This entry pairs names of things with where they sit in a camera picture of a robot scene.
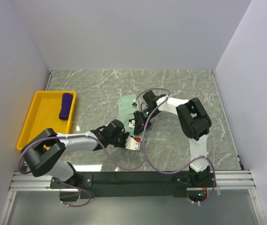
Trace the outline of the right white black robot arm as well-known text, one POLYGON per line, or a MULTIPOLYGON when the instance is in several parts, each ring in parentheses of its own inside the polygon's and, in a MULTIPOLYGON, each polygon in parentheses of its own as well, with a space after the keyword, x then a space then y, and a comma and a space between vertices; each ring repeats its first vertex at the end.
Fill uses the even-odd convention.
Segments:
POLYGON ((191 164, 183 182, 190 187, 201 187, 213 178, 208 161, 207 139, 211 119, 198 98, 190 100, 171 98, 168 95, 155 95, 152 90, 144 91, 145 109, 137 109, 133 113, 134 134, 143 134, 150 126, 150 120, 161 112, 172 113, 179 119, 181 129, 190 145, 191 164))

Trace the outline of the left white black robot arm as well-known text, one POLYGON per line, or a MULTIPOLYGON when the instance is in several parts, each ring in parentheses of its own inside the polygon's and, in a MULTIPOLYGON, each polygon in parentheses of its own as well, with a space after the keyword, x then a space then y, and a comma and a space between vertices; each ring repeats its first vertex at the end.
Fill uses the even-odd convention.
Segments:
POLYGON ((33 176, 48 174, 65 187, 73 188, 79 185, 80 177, 70 162, 60 160, 63 154, 105 150, 109 145, 132 150, 131 144, 137 143, 119 120, 82 134, 56 133, 48 128, 22 149, 17 169, 19 173, 27 174, 21 169, 21 162, 25 161, 33 176))

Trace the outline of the green towel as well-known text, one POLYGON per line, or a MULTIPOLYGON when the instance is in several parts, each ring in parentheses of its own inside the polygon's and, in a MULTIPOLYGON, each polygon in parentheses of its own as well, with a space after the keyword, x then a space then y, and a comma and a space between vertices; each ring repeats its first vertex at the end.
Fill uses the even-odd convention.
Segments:
POLYGON ((124 124, 126 132, 130 133, 130 136, 142 138, 142 133, 139 135, 134 134, 134 112, 137 110, 132 106, 133 101, 136 99, 136 94, 122 96, 118 99, 118 117, 117 119, 124 124))

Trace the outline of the purple towel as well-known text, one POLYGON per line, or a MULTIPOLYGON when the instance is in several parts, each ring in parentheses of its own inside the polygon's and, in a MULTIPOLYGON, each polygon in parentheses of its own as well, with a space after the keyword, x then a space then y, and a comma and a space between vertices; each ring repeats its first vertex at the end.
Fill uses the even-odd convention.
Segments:
POLYGON ((72 94, 64 93, 62 95, 61 110, 59 112, 59 119, 60 120, 68 120, 70 110, 71 110, 72 101, 73 101, 73 95, 72 94))

